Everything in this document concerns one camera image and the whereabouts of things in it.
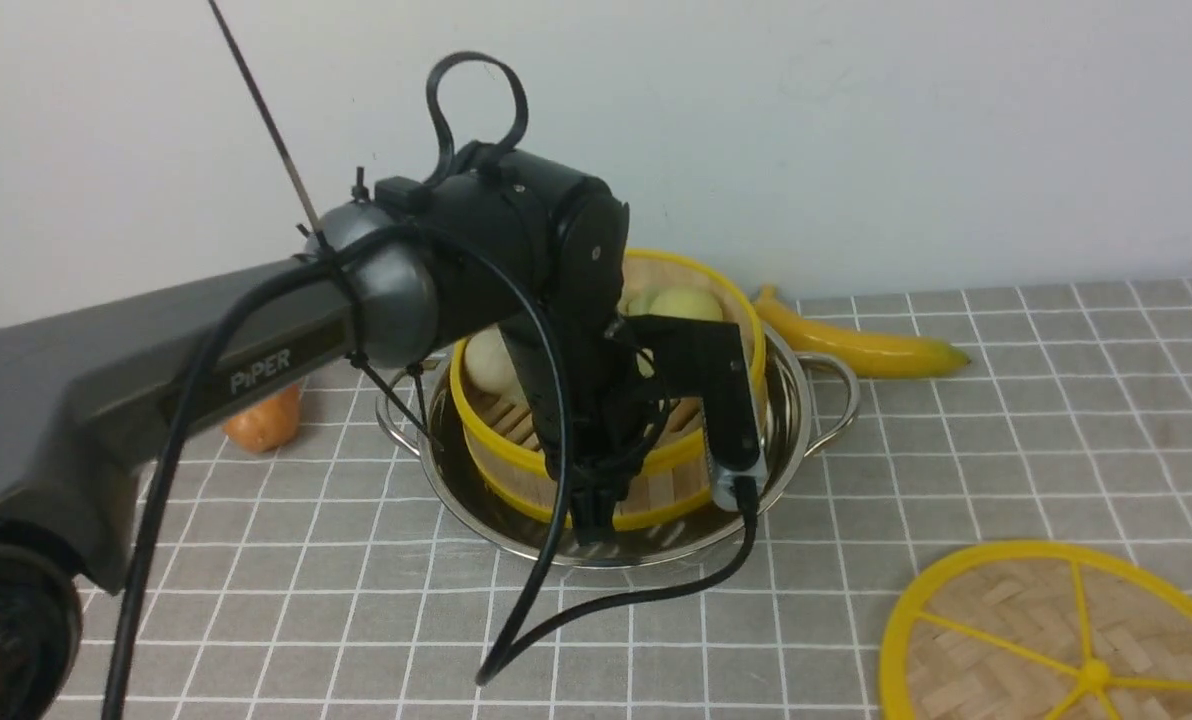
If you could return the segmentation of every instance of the onion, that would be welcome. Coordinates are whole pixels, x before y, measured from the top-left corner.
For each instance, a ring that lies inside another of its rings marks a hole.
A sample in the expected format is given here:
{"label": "onion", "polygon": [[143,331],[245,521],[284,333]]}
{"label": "onion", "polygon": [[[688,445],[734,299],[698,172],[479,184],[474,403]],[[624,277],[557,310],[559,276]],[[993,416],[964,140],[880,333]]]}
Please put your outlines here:
{"label": "onion", "polygon": [[234,415],[222,432],[244,451],[257,455],[275,451],[298,434],[300,398],[298,386],[288,386],[267,401]]}
{"label": "onion", "polygon": [[462,353],[462,366],[467,370],[467,379],[482,392],[505,397],[509,401],[524,399],[524,391],[515,374],[513,355],[503,341],[499,328],[491,327],[474,334],[467,341]]}

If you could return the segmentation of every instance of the bamboo steamer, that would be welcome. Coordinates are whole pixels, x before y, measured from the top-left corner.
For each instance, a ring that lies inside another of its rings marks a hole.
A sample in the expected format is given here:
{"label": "bamboo steamer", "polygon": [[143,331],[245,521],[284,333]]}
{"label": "bamboo steamer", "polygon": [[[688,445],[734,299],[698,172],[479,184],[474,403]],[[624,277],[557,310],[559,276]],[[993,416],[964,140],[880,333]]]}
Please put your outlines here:
{"label": "bamboo steamer", "polygon": [[[628,249],[625,253],[623,302],[646,288],[673,284],[710,291],[720,302],[725,319],[738,324],[757,418],[764,433],[768,405],[765,333],[747,297],[727,278],[695,260],[669,252]],[[465,340],[454,346],[451,396],[462,420],[472,461],[495,495],[529,519],[546,523],[555,499],[555,480],[547,474],[529,409],[472,386],[462,366],[466,349]],[[687,398],[675,405],[663,437],[646,455],[641,473],[632,479],[627,499],[616,505],[614,529],[648,528],[697,510],[710,501],[709,478],[702,414],[696,398]]]}

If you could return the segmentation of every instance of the black cable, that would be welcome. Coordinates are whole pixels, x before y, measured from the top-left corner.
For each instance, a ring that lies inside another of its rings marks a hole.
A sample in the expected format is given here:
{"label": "black cable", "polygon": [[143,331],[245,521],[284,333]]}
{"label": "black cable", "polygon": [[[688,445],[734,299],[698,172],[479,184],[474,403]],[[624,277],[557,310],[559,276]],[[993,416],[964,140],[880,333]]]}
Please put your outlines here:
{"label": "black cable", "polygon": [[524,95],[524,86],[520,85],[520,77],[517,77],[513,68],[505,63],[501,63],[496,58],[491,58],[486,54],[472,50],[445,56],[427,74],[427,113],[432,116],[432,126],[436,129],[436,150],[439,156],[436,169],[432,170],[432,175],[423,181],[426,186],[436,186],[436,184],[443,181],[454,170],[454,134],[449,130],[449,123],[445,119],[445,113],[440,108],[440,99],[437,97],[440,81],[445,79],[445,73],[448,73],[451,68],[467,63],[471,60],[479,60],[482,63],[489,63],[503,70],[503,74],[508,77],[508,85],[513,87],[513,100],[515,101],[513,128],[508,129],[508,134],[503,136],[503,139],[493,143],[493,149],[486,155],[485,163],[483,165],[493,167],[501,156],[515,149],[517,143],[524,137],[526,129],[529,126],[529,103]]}
{"label": "black cable", "polygon": [[462,255],[476,260],[483,268],[495,274],[517,297],[520,306],[524,310],[524,314],[529,315],[530,322],[538,329],[538,340],[541,341],[544,355],[547,358],[547,364],[551,365],[551,379],[554,383],[553,389],[555,391],[555,414],[560,416],[560,457],[558,459],[560,470],[555,474],[555,499],[552,501],[547,534],[544,538],[542,546],[538,548],[538,558],[533,567],[529,569],[528,578],[526,578],[523,586],[520,588],[517,601],[515,601],[513,610],[509,612],[503,628],[499,629],[499,637],[495,639],[490,652],[485,656],[485,660],[482,662],[480,670],[477,670],[476,683],[485,685],[508,665],[508,662],[511,662],[515,656],[519,656],[520,652],[528,647],[528,644],[532,644],[527,643],[524,646],[519,646],[514,641],[517,633],[520,633],[520,626],[524,625],[524,620],[529,615],[533,602],[538,600],[538,591],[542,588],[544,581],[547,579],[551,561],[555,559],[555,552],[560,548],[560,538],[565,530],[565,516],[569,515],[569,484],[570,476],[572,474],[570,465],[573,464],[575,459],[575,416],[573,409],[569,405],[569,383],[567,378],[565,378],[564,362],[560,358],[560,343],[555,341],[555,331],[542,314],[542,308],[538,305],[538,302],[533,299],[533,296],[526,290],[523,284],[513,278],[513,274],[505,272],[503,266],[496,263],[480,247],[472,246],[472,243],[464,242],[446,232],[424,232],[424,237],[428,241],[443,243],[451,249],[461,252]]}
{"label": "black cable", "polygon": [[[383,379],[381,375],[378,374],[377,370],[373,370],[373,366],[368,364],[368,360],[362,360],[362,361],[352,360],[352,366],[353,368],[358,368],[360,370],[360,372],[365,373],[366,377],[370,378],[370,381],[373,381],[373,384],[375,384],[378,389],[380,389],[381,392],[385,396],[387,396],[387,402],[390,402],[392,406],[398,406],[401,409],[401,415],[404,415],[404,418],[409,420],[409,423],[414,424],[414,428],[417,428],[418,433],[422,433],[423,437],[432,439],[432,434],[427,432],[426,421],[418,420],[417,416],[414,415],[412,410],[409,409],[406,402],[401,401],[401,397],[396,395],[396,391],[395,389],[391,387],[391,384],[385,381],[385,379]],[[426,412],[423,412],[423,418],[426,418],[426,416],[427,416]]]}
{"label": "black cable", "polygon": [[147,578],[153,570],[153,557],[156,553],[156,541],[161,534],[164,509],[168,497],[170,497],[176,466],[184,455],[184,446],[188,439],[190,424],[192,424],[193,404],[200,386],[226,350],[231,337],[250,315],[267,305],[268,302],[275,300],[277,297],[306,287],[309,284],[324,281],[327,278],[323,263],[308,263],[259,284],[235,302],[224,318],[209,334],[204,346],[193,356],[184,383],[184,397],[180,398],[179,405],[174,410],[164,448],[156,464],[156,473],[153,474],[151,485],[148,488],[143,519],[139,521],[138,536],[134,544],[134,554],[130,557],[120,617],[117,620],[112,644],[111,664],[107,666],[107,689],[106,696],[103,699],[104,720],[119,720],[124,714],[125,693],[129,689],[129,675],[134,665],[134,641],[138,635],[139,619],[143,615]]}
{"label": "black cable", "polygon": [[615,607],[639,606],[642,602],[684,597],[688,594],[706,591],[706,589],[714,588],[730,577],[733,577],[733,573],[737,573],[738,569],[743,566],[756,546],[756,519],[760,509],[760,494],[756,491],[756,479],[738,478],[734,482],[734,495],[738,499],[738,510],[743,515],[743,541],[738,546],[738,552],[734,553],[724,567],[716,570],[715,573],[707,575],[707,577],[693,582],[665,588],[642,589],[641,591],[610,594],[610,596],[583,602],[581,606],[569,607],[569,609],[558,612],[558,614],[544,620],[535,628],[523,634],[513,645],[513,651],[508,653],[503,664],[505,665],[508,662],[517,659],[517,656],[532,646],[533,643],[541,641],[542,638],[560,629],[561,625],[572,623],[575,620],[591,615],[594,612],[613,610]]}
{"label": "black cable", "polygon": [[[423,392],[423,366],[422,364],[414,364],[405,368],[409,373],[410,381],[414,383],[414,395],[418,397],[418,416],[423,421],[427,421],[427,397]],[[432,441],[432,436],[427,436],[428,441]]]}

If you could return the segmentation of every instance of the yellow banana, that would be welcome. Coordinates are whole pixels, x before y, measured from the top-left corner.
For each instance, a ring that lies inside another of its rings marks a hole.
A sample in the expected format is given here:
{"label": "yellow banana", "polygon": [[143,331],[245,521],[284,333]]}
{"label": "yellow banana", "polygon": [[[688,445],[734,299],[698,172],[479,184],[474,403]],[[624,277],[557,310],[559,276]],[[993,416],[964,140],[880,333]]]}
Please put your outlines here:
{"label": "yellow banana", "polygon": [[970,364],[970,356],[942,340],[858,333],[802,318],[774,293],[771,284],[760,286],[752,306],[793,350],[838,356],[859,377],[930,378],[949,375]]}

